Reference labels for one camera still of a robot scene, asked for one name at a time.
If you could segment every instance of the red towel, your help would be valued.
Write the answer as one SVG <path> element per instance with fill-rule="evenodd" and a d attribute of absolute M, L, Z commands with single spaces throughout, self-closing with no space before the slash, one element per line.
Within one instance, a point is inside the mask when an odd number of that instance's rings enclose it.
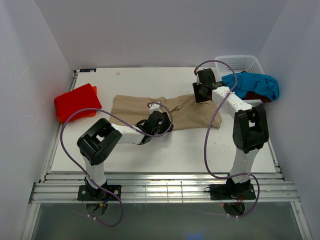
<path fill-rule="evenodd" d="M 65 123 L 72 114 L 80 109 L 102 108 L 96 92 L 89 83 L 57 96 L 54 99 L 54 105 L 56 107 L 56 115 L 61 123 Z M 71 119 L 71 122 L 80 118 L 92 116 L 95 113 L 96 111 L 94 110 L 80 112 Z"/>

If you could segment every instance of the glass panel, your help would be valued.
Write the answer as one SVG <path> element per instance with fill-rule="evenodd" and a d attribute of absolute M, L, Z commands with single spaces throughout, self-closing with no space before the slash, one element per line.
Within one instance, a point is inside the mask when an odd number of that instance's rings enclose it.
<path fill-rule="evenodd" d="M 33 240 L 300 240 L 290 202 L 261 202 L 248 216 L 234 219 L 220 203 L 125 204 L 123 221 L 107 227 L 85 213 L 85 204 L 41 204 Z M 102 219 L 114 223 L 119 204 L 109 204 Z"/>

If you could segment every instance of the tan fabric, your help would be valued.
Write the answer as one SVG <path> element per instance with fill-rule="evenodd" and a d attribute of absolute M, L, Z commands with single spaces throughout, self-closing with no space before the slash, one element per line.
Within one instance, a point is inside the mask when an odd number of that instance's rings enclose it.
<path fill-rule="evenodd" d="M 147 103 L 150 102 L 160 102 L 171 111 L 174 125 L 173 130 L 208 127 L 217 109 L 217 105 L 212 101 L 196 103 L 193 94 L 169 99 L 165 99 L 164 97 L 149 98 L 116 95 L 113 99 L 111 113 L 129 124 L 135 125 L 140 120 L 148 119 L 150 113 Z M 110 118 L 110 122 L 117 125 L 124 125 L 113 117 Z M 212 126 L 220 128 L 221 122 L 222 119 L 218 113 Z"/>

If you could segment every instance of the wire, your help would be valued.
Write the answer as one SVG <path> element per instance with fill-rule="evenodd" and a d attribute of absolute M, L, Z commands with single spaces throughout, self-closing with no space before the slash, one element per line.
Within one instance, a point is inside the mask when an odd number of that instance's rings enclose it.
<path fill-rule="evenodd" d="M 241 203 L 244 201 L 244 198 L 245 198 L 245 195 L 244 195 L 244 194 L 242 194 L 241 199 L 238 199 L 238 201 L 236 201 L 235 203 L 232 203 L 232 204 L 233 204 L 233 205 L 241 204 Z"/>
<path fill-rule="evenodd" d="M 207 61 L 204 61 L 202 63 L 200 63 L 198 66 L 195 67 L 193 73 L 195 75 L 197 75 L 197 70 L 199 67 L 201 67 L 203 64 L 206 64 L 206 63 L 220 63 L 220 64 L 223 64 L 223 65 L 226 65 L 230 70 L 231 72 L 233 73 L 234 75 L 234 85 L 233 87 L 230 89 L 230 91 L 225 95 L 224 99 L 222 100 L 222 102 L 219 104 L 219 106 L 216 108 L 216 110 L 214 111 L 214 114 L 211 118 L 211 121 L 209 123 L 209 126 L 207 128 L 207 131 L 206 131 L 206 134 L 205 134 L 205 138 L 204 138 L 204 146 L 203 146 L 203 157 L 204 157 L 204 165 L 205 165 L 205 168 L 206 170 L 208 171 L 208 173 L 213 176 L 214 178 L 216 179 L 231 179 L 231 178 L 234 178 L 234 177 L 238 177 L 238 176 L 244 176 L 244 175 L 248 175 L 248 176 L 251 176 L 253 177 L 253 179 L 256 181 L 256 185 L 257 185 L 257 195 L 256 195 L 256 199 L 255 199 L 255 202 L 254 204 L 252 205 L 252 207 L 246 212 L 244 213 L 243 215 L 240 215 L 240 216 L 235 216 L 235 215 L 230 215 L 231 217 L 234 217 L 234 218 L 243 218 L 245 216 L 247 216 L 248 214 L 250 214 L 253 209 L 256 207 L 257 203 L 258 203 L 258 200 L 259 200 L 259 197 L 260 197 L 260 185 L 259 185 L 259 182 L 258 182 L 258 179 L 251 173 L 249 172 L 242 172 L 242 173 L 237 173 L 237 174 L 234 174 L 234 175 L 230 175 L 230 176 L 217 176 L 215 174 L 213 174 L 211 171 L 210 171 L 210 168 L 208 166 L 208 159 L 207 159 L 207 146 L 208 146 L 208 138 L 209 138 L 209 134 L 210 134 L 210 130 L 211 130 L 211 126 L 212 126 L 212 123 L 214 122 L 219 110 L 221 109 L 221 107 L 223 106 L 223 104 L 226 102 L 227 98 L 229 97 L 229 95 L 231 94 L 231 92 L 236 88 L 237 84 L 238 84 L 238 78 L 237 78 L 237 75 L 235 73 L 235 71 L 225 62 L 223 61 L 220 61 L 220 60 L 207 60 Z"/>
<path fill-rule="evenodd" d="M 240 211 L 240 210 L 238 209 L 238 206 L 236 206 L 236 205 L 231 205 L 231 206 L 232 206 L 233 209 L 236 211 L 236 213 L 238 213 L 239 215 L 243 215 L 243 214 L 244 214 L 242 211 Z"/>
<path fill-rule="evenodd" d="M 121 207 L 121 216 L 120 216 L 119 220 L 118 220 L 116 223 L 113 223 L 113 224 L 107 223 L 107 222 L 99 219 L 98 217 L 95 217 L 95 216 L 90 215 L 90 214 L 83 214 L 83 213 L 79 213 L 79 212 L 77 212 L 77 214 L 91 217 L 91 218 L 93 218 L 94 220 L 97 220 L 97 221 L 99 221 L 100 223 L 102 223 L 102 224 L 104 224 L 104 225 L 106 225 L 106 226 L 108 226 L 108 227 L 115 227 L 115 226 L 117 226 L 117 225 L 122 221 L 122 219 L 123 219 L 123 217 L 124 217 L 124 205 L 123 205 L 121 199 L 120 199 L 117 195 L 115 195 L 113 192 L 111 192 L 111 191 L 109 191 L 109 190 L 101 187 L 100 185 L 98 185 L 98 184 L 90 177 L 90 175 L 88 174 L 88 172 L 87 172 L 87 171 L 70 155 L 70 153 L 67 151 L 66 146 L 65 146 L 65 144 L 64 144 L 64 140 L 63 140 L 63 135 L 64 135 L 64 131 L 65 131 L 65 128 L 66 128 L 67 124 L 70 122 L 70 120 L 71 120 L 75 115 L 77 115 L 77 114 L 79 114 L 79 113 L 81 113 L 81 112 L 84 112 L 84 111 L 94 110 L 94 111 L 98 111 L 98 112 L 102 112 L 102 113 L 108 114 L 109 116 L 111 116 L 111 117 L 119 120 L 119 121 L 122 122 L 123 124 L 127 125 L 129 128 L 132 128 L 132 129 L 136 130 L 136 131 L 137 131 L 138 133 L 140 133 L 140 134 L 143 134 L 143 135 L 145 135 L 145 136 L 152 137 L 152 138 L 159 138 L 159 137 L 165 135 L 167 132 L 170 131 L 170 129 L 171 129 L 171 127 L 172 127 L 172 124 L 173 124 L 173 119 L 174 119 L 174 118 L 173 118 L 170 110 L 169 110 L 166 106 L 164 106 L 163 104 L 161 104 L 161 103 L 159 103 L 159 102 L 150 102 L 149 104 L 158 104 L 158 105 L 160 105 L 160 106 L 163 107 L 163 108 L 169 113 L 169 115 L 170 115 L 170 120 L 171 120 L 170 125 L 169 125 L 169 127 L 167 128 L 167 130 L 165 130 L 165 131 L 164 131 L 163 133 L 161 133 L 161 134 L 150 135 L 150 134 L 148 134 L 148 133 L 145 133 L 145 132 L 143 132 L 143 131 L 135 128 L 134 126 L 130 125 L 130 124 L 127 123 L 126 121 L 118 118 L 118 117 L 115 116 L 114 114 L 112 114 L 112 113 L 110 113 L 110 112 L 108 112 L 108 111 L 99 109 L 99 108 L 84 108 L 84 109 L 80 109 L 80 110 L 76 111 L 75 113 L 73 113 L 73 114 L 65 121 L 65 123 L 62 125 L 61 132 L 60 132 L 60 143 L 61 143 L 61 147 L 62 147 L 63 151 L 65 152 L 65 154 L 71 159 L 72 162 L 74 162 L 74 164 L 76 164 L 76 165 L 84 172 L 84 174 L 86 175 L 86 177 L 89 178 L 89 179 L 91 180 L 91 182 L 92 182 L 97 188 L 99 188 L 99 189 L 102 190 L 102 191 L 105 191 L 107 194 L 109 194 L 109 195 L 113 196 L 115 199 L 117 199 L 117 200 L 119 201 L 120 207 Z"/>
<path fill-rule="evenodd" d="M 110 200 L 111 200 L 111 198 L 109 197 L 107 200 L 104 200 L 104 202 L 103 202 L 102 204 L 105 205 L 106 202 L 108 202 L 108 201 L 110 201 Z"/>

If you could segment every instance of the black mounting bracket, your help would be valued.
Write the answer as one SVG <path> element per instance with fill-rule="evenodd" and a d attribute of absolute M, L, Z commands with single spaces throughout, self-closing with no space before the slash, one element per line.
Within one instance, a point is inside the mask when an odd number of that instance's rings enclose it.
<path fill-rule="evenodd" d="M 80 148 L 80 153 L 88 159 L 91 166 L 94 166 L 107 159 L 121 137 L 122 134 L 114 129 L 107 119 L 100 118 L 76 144 Z"/>
<path fill-rule="evenodd" d="M 244 200 L 255 200 L 256 194 L 254 190 L 254 186 L 250 183 L 248 188 L 241 192 L 239 195 L 232 195 L 228 192 L 226 184 L 210 184 L 209 190 L 205 191 L 206 193 L 210 193 L 211 200 L 235 200 L 236 198 L 243 195 Z"/>
<path fill-rule="evenodd" d="M 106 182 L 101 187 L 114 193 L 121 199 L 121 189 L 122 189 L 121 185 L 108 185 L 108 183 Z M 104 195 L 102 198 L 105 199 L 106 197 L 110 198 L 110 201 L 117 201 L 117 199 L 114 196 L 108 195 L 108 194 L 107 196 Z M 103 199 L 94 198 L 92 193 L 88 190 L 87 185 L 81 185 L 79 187 L 78 197 L 77 197 L 78 201 L 100 201 L 101 202 Z"/>
<path fill-rule="evenodd" d="M 211 68 L 200 70 L 196 73 L 198 81 L 193 83 L 193 91 L 196 103 L 212 101 L 212 91 L 219 87 L 227 86 L 223 81 L 216 81 Z"/>
<path fill-rule="evenodd" d="M 245 154 L 261 149 L 269 140 L 266 110 L 261 106 L 250 110 L 239 110 L 234 114 L 233 142 Z"/>
<path fill-rule="evenodd" d="M 140 120 L 135 126 L 142 132 L 149 135 L 163 134 L 170 126 L 170 119 L 167 112 L 154 111 L 148 117 L 148 119 Z M 171 128 L 168 131 L 171 132 L 174 125 L 171 124 Z M 139 145 L 146 144 L 152 139 L 151 136 L 144 136 Z"/>

